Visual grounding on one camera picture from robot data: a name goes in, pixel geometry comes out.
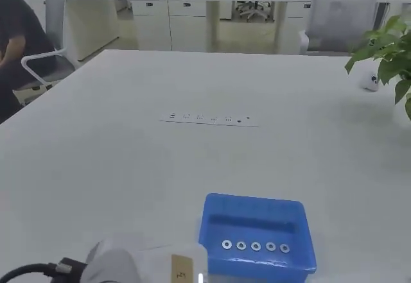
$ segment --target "plant leaf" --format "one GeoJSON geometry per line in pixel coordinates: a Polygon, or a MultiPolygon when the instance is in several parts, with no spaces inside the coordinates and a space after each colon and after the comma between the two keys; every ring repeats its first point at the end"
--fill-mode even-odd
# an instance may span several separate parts
{"type": "Polygon", "coordinates": [[[390,44],[389,46],[386,46],[386,47],[384,47],[383,49],[378,50],[378,51],[375,53],[374,57],[375,57],[375,56],[377,56],[377,57],[383,57],[383,56],[385,56],[385,55],[387,55],[387,54],[391,54],[391,53],[393,53],[393,52],[398,52],[398,51],[400,51],[400,50],[399,50],[399,47],[398,47],[396,44],[390,44]]]}
{"type": "Polygon", "coordinates": [[[364,37],[367,39],[377,39],[380,36],[379,31],[366,31],[364,37]]]}
{"type": "Polygon", "coordinates": [[[355,60],[353,60],[353,58],[351,57],[349,61],[346,63],[346,65],[344,66],[344,68],[347,71],[347,74],[351,72],[351,69],[353,68],[354,64],[355,64],[355,60]]]}
{"type": "Polygon", "coordinates": [[[400,82],[397,83],[396,85],[396,104],[399,103],[401,99],[404,98],[405,94],[408,92],[410,87],[411,87],[410,80],[401,80],[400,82]]]}
{"type": "Polygon", "coordinates": [[[405,34],[407,31],[407,24],[401,20],[398,20],[397,23],[392,27],[393,30],[400,31],[402,34],[405,34]]]}
{"type": "Polygon", "coordinates": [[[400,15],[393,15],[385,24],[384,31],[387,32],[391,30],[394,27],[394,25],[397,23],[400,17],[401,17],[400,15]]]}
{"type": "Polygon", "coordinates": [[[381,49],[399,41],[399,37],[393,34],[382,34],[374,41],[375,49],[381,49]]]}
{"type": "Polygon", "coordinates": [[[407,112],[408,118],[411,120],[411,98],[405,103],[405,112],[407,112]]]}
{"type": "Polygon", "coordinates": [[[382,60],[378,67],[378,79],[383,85],[387,84],[393,77],[395,77],[403,69],[398,65],[399,62],[382,60]]]}
{"type": "Polygon", "coordinates": [[[367,58],[372,57],[374,53],[375,53],[375,48],[372,46],[366,46],[366,47],[363,47],[362,49],[359,49],[357,52],[355,52],[352,55],[352,57],[349,59],[349,61],[344,66],[347,73],[349,74],[351,72],[351,69],[353,68],[355,62],[359,62],[360,60],[366,60],[367,58]]]}

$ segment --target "black cable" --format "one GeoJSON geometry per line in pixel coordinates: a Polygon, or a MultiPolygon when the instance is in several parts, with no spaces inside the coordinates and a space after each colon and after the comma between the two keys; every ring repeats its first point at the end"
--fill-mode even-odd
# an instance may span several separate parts
{"type": "Polygon", "coordinates": [[[0,283],[8,283],[10,280],[13,280],[16,277],[19,277],[21,275],[25,275],[27,273],[42,273],[44,275],[47,275],[48,277],[53,277],[56,275],[57,265],[53,263],[49,264],[31,264],[31,265],[25,265],[18,267],[9,273],[6,273],[3,277],[0,279],[0,283]]]}

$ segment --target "blue plastic tray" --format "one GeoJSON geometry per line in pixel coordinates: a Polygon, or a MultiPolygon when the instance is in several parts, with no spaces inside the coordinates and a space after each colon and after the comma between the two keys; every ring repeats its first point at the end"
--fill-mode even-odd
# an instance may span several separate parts
{"type": "Polygon", "coordinates": [[[211,193],[204,203],[198,242],[208,251],[209,273],[265,279],[269,282],[304,282],[317,270],[310,230],[300,202],[211,193]],[[223,241],[232,243],[223,248],[223,241]],[[236,244],[244,241],[246,249],[236,244]],[[254,251],[251,244],[261,244],[254,251]],[[274,251],[266,249],[273,242],[274,251]],[[281,244],[290,251],[283,253],[281,244]]]}

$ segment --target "green plant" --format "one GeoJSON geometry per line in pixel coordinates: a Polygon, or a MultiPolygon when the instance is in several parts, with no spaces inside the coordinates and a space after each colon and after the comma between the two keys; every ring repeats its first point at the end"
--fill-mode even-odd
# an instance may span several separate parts
{"type": "Polygon", "coordinates": [[[411,119],[411,94],[407,94],[411,87],[411,30],[400,16],[396,15],[391,17],[380,30],[365,32],[364,37],[368,40],[368,44],[353,53],[345,69],[350,73],[354,64],[360,60],[381,59],[378,80],[386,85],[393,77],[397,75],[401,77],[396,85],[395,104],[407,95],[405,110],[411,119]]]}

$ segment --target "power outlet strip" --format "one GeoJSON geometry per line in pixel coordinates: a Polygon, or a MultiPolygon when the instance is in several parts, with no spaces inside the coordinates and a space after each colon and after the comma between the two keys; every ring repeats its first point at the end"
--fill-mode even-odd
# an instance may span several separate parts
{"type": "Polygon", "coordinates": [[[160,118],[167,123],[215,124],[216,126],[258,127],[250,116],[207,116],[201,113],[170,113],[160,118]]]}

